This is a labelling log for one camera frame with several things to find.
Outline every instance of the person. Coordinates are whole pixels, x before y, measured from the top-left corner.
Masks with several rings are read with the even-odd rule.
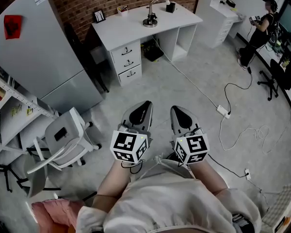
[[[131,175],[115,160],[92,207],[79,211],[76,233],[260,232],[259,210],[245,193],[228,188],[206,160],[189,167],[157,156]]]
[[[275,0],[265,1],[265,9],[268,14],[261,18],[261,21],[252,21],[251,24],[256,27],[249,44],[245,48],[239,49],[239,57],[237,62],[243,68],[247,69],[256,49],[265,45],[271,37],[271,32],[275,24],[275,13],[277,10],[277,3]]]

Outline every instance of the plaid fabric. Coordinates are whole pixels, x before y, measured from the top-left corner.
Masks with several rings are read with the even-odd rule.
[[[266,224],[262,228],[264,230],[272,228],[270,232],[274,232],[284,216],[291,217],[291,184],[283,186],[283,191],[279,194],[275,205],[262,218],[262,224]]]

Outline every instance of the gray floor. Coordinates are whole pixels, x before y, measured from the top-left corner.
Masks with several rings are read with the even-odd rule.
[[[239,40],[228,39],[222,46],[212,50],[194,39],[187,58],[176,61],[176,65],[217,105],[227,109],[225,85],[228,82],[243,87],[250,84],[250,75],[239,67],[235,57],[235,48],[241,45]],[[267,101],[268,90],[257,85],[257,81],[261,80],[259,71],[267,72],[267,69],[258,58],[253,60],[251,68],[253,81],[248,90],[234,86],[227,88],[232,114],[229,120],[223,121],[221,138],[225,148],[230,148],[247,127],[267,125],[270,129],[263,149],[264,152],[272,150],[269,154],[262,153],[263,140],[255,139],[254,130],[247,130],[236,147],[224,151],[218,137],[222,116],[209,100],[163,58],[154,63],[143,60],[141,79],[125,87],[112,81],[110,93],[106,94],[105,100],[82,115],[85,121],[93,121],[94,127],[88,133],[99,140],[103,148],[87,154],[85,166],[66,168],[62,172],[51,170],[50,180],[62,188],[58,194],[81,199],[97,190],[113,162],[109,150],[113,130],[117,129],[123,113],[129,107],[144,100],[150,100],[154,104],[151,128],[154,140],[146,153],[149,158],[172,151],[169,143],[172,137],[169,110],[172,105],[180,105],[197,115],[208,135],[213,158],[239,175],[243,175],[244,169],[249,168],[251,181],[263,191],[280,191],[282,185],[291,183],[291,109],[281,91],[278,98]],[[21,161],[18,159],[14,167],[21,166]],[[258,188],[246,178],[238,178],[221,168],[209,157],[208,161],[223,176],[229,187],[245,191],[259,206],[261,213],[265,212],[268,206]],[[36,223],[25,205],[25,194],[14,180],[11,183],[14,190],[12,194],[5,191],[4,176],[0,174],[0,218],[11,232],[36,232]],[[270,195],[266,195],[266,198],[269,204],[275,200]]]

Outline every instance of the power plug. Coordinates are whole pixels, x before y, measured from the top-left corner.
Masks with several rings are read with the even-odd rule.
[[[229,119],[229,117],[230,117],[230,115],[228,114],[228,111],[225,108],[223,108],[221,105],[218,106],[217,112],[219,112],[226,119]]]
[[[244,173],[245,173],[245,175],[246,175],[247,180],[248,180],[248,181],[251,180],[251,175],[250,175],[250,171],[249,171],[249,169],[245,169],[245,170],[244,170]]]

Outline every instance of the silver lamp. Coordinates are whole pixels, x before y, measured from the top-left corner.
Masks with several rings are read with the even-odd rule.
[[[159,1],[165,1],[167,5],[170,4],[169,0],[153,0],[149,5],[149,14],[147,15],[147,19],[144,19],[143,24],[145,27],[154,28],[157,26],[157,16],[152,12],[152,5]]]

